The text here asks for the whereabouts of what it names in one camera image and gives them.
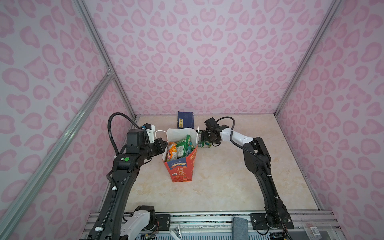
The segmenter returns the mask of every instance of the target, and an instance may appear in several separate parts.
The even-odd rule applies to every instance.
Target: gift bag
[[[184,139],[187,135],[191,136],[190,142],[194,146],[194,150],[186,157],[179,159],[167,160],[167,151],[162,155],[163,163],[167,168],[169,175],[172,179],[172,182],[188,182],[192,181],[193,167],[195,164],[195,158],[197,153],[197,132],[192,128],[183,128],[183,129],[171,129],[167,130],[167,141],[169,142],[178,142]]]

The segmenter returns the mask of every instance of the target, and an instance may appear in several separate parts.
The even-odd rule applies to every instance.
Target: dark blue notebook
[[[195,128],[193,112],[177,112],[177,128]]]

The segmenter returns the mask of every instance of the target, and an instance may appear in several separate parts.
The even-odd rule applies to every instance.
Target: mounting plate
[[[169,231],[170,215],[156,214],[156,221],[159,222],[159,231]]]
[[[251,217],[252,228],[254,230],[267,230],[269,227],[265,222],[265,213],[263,214],[249,214]],[[285,227],[287,229],[294,229],[293,222],[288,222],[286,219],[283,220]],[[283,229],[281,224],[279,224],[278,229]]]

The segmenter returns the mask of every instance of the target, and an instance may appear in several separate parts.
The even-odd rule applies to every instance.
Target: wall
[[[278,121],[347,239],[384,235],[382,1],[348,0]]]
[[[331,0],[86,0],[136,114],[273,113]]]
[[[0,6],[0,217],[106,73],[71,0]]]
[[[107,186],[105,175],[113,165],[115,153],[108,138],[107,122],[114,112],[128,114],[114,83],[111,83],[22,218],[11,240],[75,240],[80,237],[89,213],[98,210]],[[123,117],[116,116],[111,126],[120,149],[130,124]]]

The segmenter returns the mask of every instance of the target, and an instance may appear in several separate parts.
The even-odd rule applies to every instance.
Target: pink heart pattern
[[[146,10],[142,12],[144,15],[149,12],[148,2],[141,1]],[[0,218],[106,73],[95,44],[71,0],[4,1],[2,5]],[[115,24],[116,21],[110,16],[105,24]],[[110,35],[109,38],[119,42],[116,37]],[[122,56],[134,55],[129,47],[123,46],[119,48]],[[144,52],[136,53],[141,61],[152,56],[146,55]],[[109,115],[115,111],[128,114],[112,84],[11,239],[75,239],[79,235],[88,214],[96,211],[106,188],[104,175],[107,166],[103,162],[113,157],[113,149],[109,141],[98,143],[95,140],[100,134],[105,134],[106,129],[101,126],[106,126]],[[100,120],[98,127],[95,116]],[[118,145],[122,143],[127,128],[125,121],[113,124]],[[84,176],[84,185],[74,188],[79,174]],[[77,198],[68,199],[71,191]]]
[[[136,114],[275,112],[331,1],[261,2],[86,0]],[[132,61],[140,52],[148,58]],[[247,101],[236,101],[244,89]]]
[[[384,234],[381,9],[378,1],[345,1],[277,117],[349,240]]]
[[[105,139],[105,131],[113,112],[128,114],[115,85],[111,83],[31,205],[37,206],[37,209],[33,208],[26,214],[25,221],[17,226],[14,234],[17,233],[21,239],[28,238],[36,235],[38,226],[40,235],[47,239],[75,239],[83,231],[82,226],[89,213],[99,207],[107,184],[104,176],[111,167],[114,150]],[[34,122],[28,120],[25,124],[35,126]],[[129,126],[119,116],[113,119],[112,133],[118,147],[122,146],[124,133]],[[46,129],[48,137],[57,134],[49,126]],[[90,146],[95,145],[98,151],[89,150]],[[18,155],[12,150],[0,155],[0,170],[12,169],[16,164],[13,159],[17,159]],[[21,161],[18,171],[33,173],[40,163],[39,155],[30,155]],[[11,183],[3,192],[2,201],[12,202],[25,184],[25,180]],[[38,220],[41,221],[40,225],[35,224]]]

